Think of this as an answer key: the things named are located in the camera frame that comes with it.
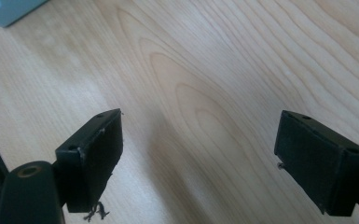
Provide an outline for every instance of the screw hole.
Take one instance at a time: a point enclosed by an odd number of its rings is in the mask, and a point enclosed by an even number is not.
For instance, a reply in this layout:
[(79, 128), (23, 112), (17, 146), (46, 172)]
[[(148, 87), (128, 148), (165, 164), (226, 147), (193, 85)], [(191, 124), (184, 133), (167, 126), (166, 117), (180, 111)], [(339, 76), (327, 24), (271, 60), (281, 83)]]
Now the screw hole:
[(75, 150), (75, 149), (77, 149), (77, 146), (69, 146), (68, 149), (69, 149), (69, 150)]
[(17, 176), (20, 178), (27, 178), (33, 175), (36, 175), (37, 173), (39, 173), (42, 170), (42, 168), (40, 166), (28, 166), (25, 167), (23, 169), (21, 169), (18, 173)]
[(347, 150), (350, 151), (351, 153), (354, 153), (354, 154), (359, 153), (359, 149), (356, 149), (356, 148), (347, 148)]

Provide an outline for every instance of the wooden table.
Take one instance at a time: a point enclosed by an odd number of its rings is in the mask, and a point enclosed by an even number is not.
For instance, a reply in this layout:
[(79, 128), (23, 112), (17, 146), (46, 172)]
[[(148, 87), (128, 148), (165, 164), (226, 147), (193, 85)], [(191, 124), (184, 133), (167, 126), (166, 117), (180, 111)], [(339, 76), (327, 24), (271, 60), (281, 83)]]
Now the wooden table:
[(124, 153), (92, 223), (359, 220), (323, 216), (273, 154), (283, 109), (359, 144), (359, 1), (51, 0), (0, 28), (10, 170), (114, 108)]

